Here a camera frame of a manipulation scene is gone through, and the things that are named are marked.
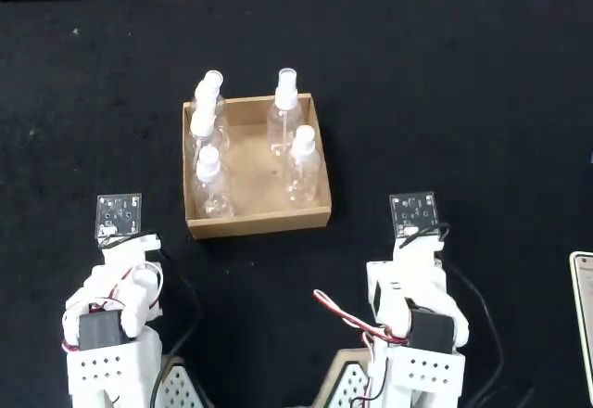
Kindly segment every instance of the white spray nozzle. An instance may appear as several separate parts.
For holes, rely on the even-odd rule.
[[[209,137],[214,131],[214,113],[202,112],[197,109],[192,114],[192,121],[189,124],[189,131],[194,137]]]
[[[221,88],[224,78],[220,71],[210,70],[204,75],[204,81],[213,87]]]
[[[224,78],[220,71],[210,70],[204,76],[204,79],[200,81],[194,91],[194,98],[197,102],[201,100],[216,100],[221,93],[222,81]]]
[[[200,150],[196,164],[196,176],[202,182],[211,182],[221,170],[221,155],[213,146],[205,146]]]
[[[295,158],[304,158],[313,151],[315,151],[315,130],[310,125],[300,125],[296,129],[290,153]]]
[[[292,68],[282,68],[278,72],[278,87],[274,102],[279,109],[292,109],[297,106],[297,72]]]

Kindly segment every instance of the table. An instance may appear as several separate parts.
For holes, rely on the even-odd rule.
[[[0,7],[0,386],[6,406],[68,404],[65,298],[101,261],[98,194],[142,192],[205,306],[183,351],[224,407],[311,402],[366,319],[365,262],[389,255],[389,193],[434,190],[446,253],[482,290],[507,354],[500,385],[586,406],[568,256],[593,249],[593,0],[109,0]],[[183,220],[180,106],[206,69],[228,97],[298,71],[321,123],[326,229],[196,243]],[[492,372],[479,303],[466,394]],[[165,349],[190,320],[168,281]],[[513,390],[491,406],[513,406]]]

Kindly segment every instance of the circuit board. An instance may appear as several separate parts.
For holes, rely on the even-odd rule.
[[[142,194],[99,195],[96,198],[95,238],[140,232]]]
[[[390,195],[391,217],[396,238],[406,238],[411,228],[422,229],[438,223],[433,192]],[[438,234],[438,229],[427,235]]]

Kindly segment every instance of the wire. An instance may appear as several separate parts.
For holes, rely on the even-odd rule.
[[[353,397],[352,400],[350,401],[350,408],[354,408],[354,402],[355,401],[362,401],[363,406],[365,402],[372,402],[372,401],[376,401],[377,399],[379,399],[379,397],[381,396],[381,394],[383,394],[383,391],[385,390],[385,382],[387,381],[387,369],[389,365],[389,358],[385,359],[385,373],[383,374],[383,383],[381,384],[381,389],[379,389],[379,392],[377,392],[374,396],[372,397]]]
[[[128,241],[132,241],[133,239],[136,239],[136,238],[142,238],[143,236],[147,236],[147,235],[157,235],[158,236],[157,232],[154,232],[152,230],[144,230],[142,232],[138,232],[137,234],[124,236],[123,238],[118,239],[117,241],[109,243],[109,240],[111,238],[113,238],[114,236],[117,236],[117,235],[109,235],[109,236],[106,236],[99,243],[99,248],[102,250],[113,249],[113,248],[116,248],[117,246],[121,246],[123,243],[127,243]]]
[[[157,402],[158,387],[159,387],[160,382],[162,381],[163,377],[165,376],[165,372],[169,370],[171,361],[173,360],[173,358],[175,357],[177,352],[182,348],[183,344],[187,341],[187,339],[189,339],[192,336],[192,334],[196,330],[197,322],[202,318],[202,315],[203,315],[202,305],[200,304],[199,299],[197,298],[196,290],[194,289],[194,287],[190,284],[190,282],[187,280],[187,278],[185,278],[185,276],[179,271],[179,269],[177,269],[175,262],[169,256],[169,254],[167,254],[167,252],[165,252],[165,250],[161,249],[158,252],[160,253],[160,255],[162,255],[162,257],[165,260],[167,260],[167,262],[169,263],[173,272],[175,272],[175,274],[178,276],[178,278],[184,284],[185,288],[187,289],[187,291],[189,293],[190,299],[192,300],[192,303],[196,307],[196,313],[195,313],[194,319],[192,320],[192,323],[189,325],[187,330],[183,333],[183,335],[175,342],[173,347],[170,349],[169,358],[167,359],[167,362],[165,363],[164,366],[161,366],[160,371],[158,371],[158,375],[155,380],[155,384],[153,385],[152,392],[150,394],[150,404],[149,404],[150,408],[155,408],[155,404]]]
[[[313,290],[313,296],[317,299],[317,301],[319,303],[321,303],[323,306],[325,306],[331,312],[339,315],[342,318],[342,320],[344,321],[344,323],[346,323],[348,326],[355,327],[357,329],[362,329],[363,331],[366,331],[369,334],[371,334],[372,336],[378,337],[381,340],[386,341],[387,343],[397,343],[397,344],[407,343],[407,340],[405,338],[397,338],[397,337],[388,335],[384,329],[382,330],[381,328],[371,326],[368,323],[365,323],[362,320],[360,320],[358,317],[355,317],[354,315],[343,311],[342,308],[340,308],[322,290],[319,290],[319,289]]]
[[[78,346],[69,345],[68,343],[66,343],[66,340],[62,340],[62,345],[61,346],[62,346],[62,350],[64,352],[66,352],[66,353],[75,352],[75,351],[78,351],[79,350],[79,347]]]
[[[524,397],[519,401],[519,404],[517,404],[517,408],[525,408],[529,404],[529,402],[534,398],[535,393],[536,389],[534,387],[531,387],[527,391],[527,394],[525,394]]]
[[[480,400],[483,397],[486,396],[486,394],[488,393],[488,391],[492,388],[492,386],[494,385],[494,383],[498,380],[498,377],[500,376],[500,373],[502,372],[502,368],[504,366],[504,361],[505,361],[504,349],[502,348],[502,341],[500,340],[500,335],[498,334],[498,330],[497,330],[497,327],[496,327],[496,325],[494,323],[494,320],[492,319],[492,315],[490,314],[490,310],[488,309],[488,306],[486,305],[486,301],[484,300],[484,297],[482,296],[482,294],[480,293],[480,291],[477,289],[476,286],[473,285],[473,283],[469,280],[469,278],[467,278],[452,263],[450,263],[448,261],[443,261],[443,263],[456,276],[458,276],[460,278],[460,280],[463,282],[463,284],[467,288],[469,288],[475,294],[475,296],[480,300],[480,304],[482,305],[482,310],[484,311],[484,314],[486,315],[486,320],[488,321],[488,326],[490,327],[490,332],[492,333],[492,337],[494,338],[494,342],[495,342],[496,347],[497,347],[498,364],[497,364],[497,367],[494,370],[494,373],[492,373],[492,376],[490,376],[490,378],[487,380],[487,382],[467,402],[467,407],[468,408],[474,408],[476,406],[479,406],[479,405],[477,405],[477,403],[480,402]]]
[[[517,405],[517,408],[524,408],[525,406],[527,406],[527,404],[531,401],[531,399],[533,398],[533,396],[534,396],[534,394],[536,392],[536,389],[534,388],[534,386],[531,383],[524,382],[524,386],[525,386],[524,389],[526,389],[526,393],[524,394],[524,396],[519,401],[519,404]],[[505,392],[506,390],[508,390],[511,387],[512,387],[512,384],[505,383],[500,388],[495,389],[493,391],[490,391],[490,393],[486,394],[482,398],[482,400],[479,401],[475,405],[475,408],[482,408],[483,406],[485,406],[489,402],[491,402],[492,399],[494,399],[495,397],[497,397],[500,393]]]
[[[433,232],[436,229],[439,230],[439,233],[440,233],[440,229],[444,229],[445,230],[445,233],[442,234],[442,235],[440,235],[439,238],[438,238],[439,241],[444,241],[445,238],[447,237],[449,231],[450,231],[450,228],[451,228],[451,226],[450,226],[449,223],[435,223],[435,224],[428,225],[428,226],[420,229],[415,234],[412,234],[412,235],[408,236],[406,238],[406,240],[403,243],[401,243],[401,245],[399,246],[399,248],[400,249],[405,248],[412,241],[414,241],[414,240],[418,239],[419,237],[424,236],[426,234],[430,234],[431,232]]]

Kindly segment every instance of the cardboard box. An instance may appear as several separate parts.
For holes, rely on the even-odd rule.
[[[316,146],[322,155],[319,195],[311,207],[295,209],[288,203],[282,181],[282,163],[268,149],[266,118],[273,96],[227,99],[231,148],[224,161],[230,172],[235,216],[199,218],[191,180],[191,159],[185,156],[185,137],[191,120],[191,104],[183,104],[183,197],[185,220],[195,239],[282,232],[323,227],[332,212],[332,198],[323,155],[322,137],[310,94],[298,100],[305,121],[315,129]]]

